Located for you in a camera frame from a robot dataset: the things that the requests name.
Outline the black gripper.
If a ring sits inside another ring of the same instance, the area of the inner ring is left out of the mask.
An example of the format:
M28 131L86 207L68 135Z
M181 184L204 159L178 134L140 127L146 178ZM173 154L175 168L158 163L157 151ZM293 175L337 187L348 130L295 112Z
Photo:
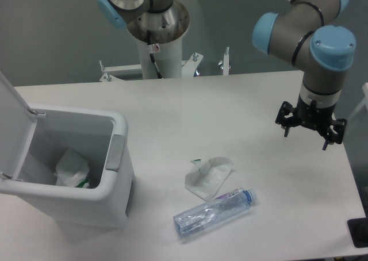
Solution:
M284 137L288 137L290 129L297 126L318 131L325 140L322 147L322 150L325 151L329 145L343 142L347 126L345 118L332 118L335 106L336 103L327 108L318 108L317 105L305 103L299 96L296 107L287 101L282 103L275 123L284 130Z

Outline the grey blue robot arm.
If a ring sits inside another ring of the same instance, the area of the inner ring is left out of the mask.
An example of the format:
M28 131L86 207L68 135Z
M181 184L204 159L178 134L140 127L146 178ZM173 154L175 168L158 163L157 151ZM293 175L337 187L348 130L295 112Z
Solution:
M334 119L347 71L352 66L355 36L332 21L348 0L288 0L292 9L258 19L252 43L304 74L296 106L283 102L275 122L288 132L302 126L319 133L325 144L341 144L347 120ZM182 38L189 13L176 0L97 0L104 17L128 29L137 41L145 79L191 78L198 59L182 61Z

